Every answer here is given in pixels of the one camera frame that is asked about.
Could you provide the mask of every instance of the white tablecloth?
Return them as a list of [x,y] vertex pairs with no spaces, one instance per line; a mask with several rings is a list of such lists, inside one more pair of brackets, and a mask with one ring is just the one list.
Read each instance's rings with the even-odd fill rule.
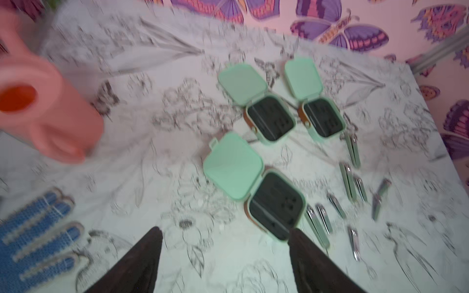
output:
[[[73,248],[83,256],[79,268],[41,292],[83,292],[154,225],[164,232],[156,292],[296,292],[288,245],[253,225],[242,203],[201,169],[214,136],[234,130],[255,138],[218,72],[249,63],[297,105],[282,72],[293,55],[315,61],[324,94],[357,134],[363,166],[356,173],[369,202],[347,199],[338,162],[349,157],[339,138],[314,143],[299,124],[284,143],[251,146],[308,203],[326,207],[329,257],[368,292],[469,288],[468,196],[407,65],[128,0],[67,2],[42,55],[103,114],[105,133],[77,166],[0,136],[0,217],[58,186],[76,202],[68,220],[86,229]],[[393,185],[373,222],[371,195],[383,178]],[[361,262],[348,225],[358,230]],[[300,229],[317,242],[305,218]]]

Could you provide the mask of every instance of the mint green case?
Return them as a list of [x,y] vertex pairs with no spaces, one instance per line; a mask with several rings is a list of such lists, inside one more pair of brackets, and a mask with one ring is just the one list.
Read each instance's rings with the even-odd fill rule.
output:
[[203,170],[205,176],[212,181],[218,188],[223,190],[228,197],[235,201],[243,201],[248,198],[247,212],[249,217],[259,227],[264,229],[273,238],[280,241],[269,230],[259,223],[249,212],[249,206],[252,197],[259,188],[263,178],[268,173],[276,173],[291,188],[300,194],[303,207],[300,216],[296,220],[295,227],[304,214],[306,208],[306,200],[302,192],[300,192],[293,183],[287,179],[282,173],[274,169],[264,171],[264,162],[262,158],[235,132],[227,133],[220,141],[216,138],[209,143],[212,150],[205,158]]
[[[218,74],[218,81],[232,100],[237,105],[244,107],[243,115],[246,123],[263,144],[269,145],[283,141],[296,127],[296,119],[288,110],[283,100],[269,91],[267,83],[251,65],[242,63],[228,67]],[[274,142],[267,140],[262,133],[258,131],[247,111],[251,105],[266,96],[274,97],[293,121],[292,129]]]
[[[333,137],[339,136],[346,128],[345,120],[342,118],[336,104],[327,97],[320,97],[324,87],[319,77],[318,70],[314,62],[310,58],[295,58],[285,64],[285,76],[287,78],[293,96],[301,101],[298,115],[302,120],[304,126],[307,128],[308,133],[313,140],[317,142],[324,142]],[[312,102],[318,98],[326,100],[336,113],[342,124],[342,130],[329,136],[322,137],[318,134],[316,129],[312,126],[311,120],[308,118],[304,111],[304,105]]]

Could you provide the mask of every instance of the blue glove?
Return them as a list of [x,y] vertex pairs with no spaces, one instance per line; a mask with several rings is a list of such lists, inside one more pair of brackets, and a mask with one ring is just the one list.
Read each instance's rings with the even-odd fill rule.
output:
[[51,231],[74,207],[53,188],[0,225],[0,292],[23,293],[77,266],[74,253],[57,256],[83,234],[69,223]]

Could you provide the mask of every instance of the bird drawing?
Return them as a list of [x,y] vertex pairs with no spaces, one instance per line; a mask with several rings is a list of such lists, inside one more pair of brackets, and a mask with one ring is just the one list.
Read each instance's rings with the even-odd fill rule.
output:
[[91,230],[88,243],[75,251],[88,259],[88,264],[77,274],[76,293],[82,293],[98,281],[119,260],[119,251],[129,250],[132,244],[106,231]]
[[275,80],[280,77],[280,73],[275,69],[275,64],[273,62],[264,62],[259,58],[254,58],[254,61],[265,72],[265,81],[267,81],[269,88],[272,88]]
[[420,266],[422,266],[422,268],[427,272],[427,274],[434,282],[435,280],[430,274],[430,269],[432,269],[435,273],[436,271],[420,253],[418,253],[415,249],[412,248],[408,241],[408,237],[411,236],[414,239],[420,241],[421,243],[425,243],[411,231],[405,228],[401,228],[396,224],[387,223],[387,229],[388,233],[386,233],[384,237],[394,242],[394,256],[397,260],[397,263],[401,267],[402,271],[404,272],[412,286],[417,290],[417,292],[421,293],[420,289],[417,286],[417,283],[415,282],[414,276],[412,275],[412,270],[410,268],[410,261],[412,260],[412,258],[417,260]]

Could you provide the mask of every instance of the silver nail clipper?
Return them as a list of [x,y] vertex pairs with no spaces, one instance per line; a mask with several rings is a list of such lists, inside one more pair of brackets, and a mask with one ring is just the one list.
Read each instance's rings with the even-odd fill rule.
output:
[[323,228],[321,227],[319,219],[316,217],[316,214],[314,213],[313,207],[311,207],[309,204],[306,205],[306,215],[308,216],[308,219],[310,220],[311,229],[316,235],[316,238],[318,239],[319,244],[324,249],[328,249],[330,246],[329,239],[327,238],[327,235],[325,234]]
[[320,203],[317,203],[316,209],[318,210],[319,216],[321,217],[321,220],[325,227],[325,231],[327,232],[328,235],[330,235],[332,233],[332,225],[331,225],[331,221],[329,221],[329,217],[327,216],[327,213],[325,212],[324,206]]
[[360,154],[358,153],[356,135],[351,134],[351,133],[346,133],[345,141],[347,142],[348,152],[350,153],[350,159],[352,160],[352,165],[357,169],[360,168],[362,164],[360,162]]
[[360,261],[360,248],[358,245],[358,232],[356,229],[349,227],[348,233],[350,234],[350,243],[352,244],[353,257],[356,261]]
[[384,178],[378,188],[378,191],[373,196],[373,203],[372,203],[372,210],[371,210],[371,218],[373,219],[373,221],[376,221],[378,219],[379,212],[381,211],[381,204],[383,202],[383,198],[386,196],[386,192],[388,191],[391,185],[392,185],[391,181]]
[[368,201],[368,197],[366,196],[365,186],[363,186],[363,181],[360,177],[354,176],[353,177],[356,185],[356,189],[358,190],[358,194],[362,198],[364,202]]
[[335,207],[335,210],[339,213],[339,215],[342,219],[347,218],[347,216],[345,215],[344,210],[340,206],[339,201],[337,200],[337,198],[333,194],[330,194],[330,193],[327,194],[327,199],[332,203],[332,205]]
[[344,180],[345,191],[347,192],[348,199],[351,202],[356,202],[356,190],[352,174],[352,169],[346,163],[339,163],[340,172],[342,173],[342,178]]

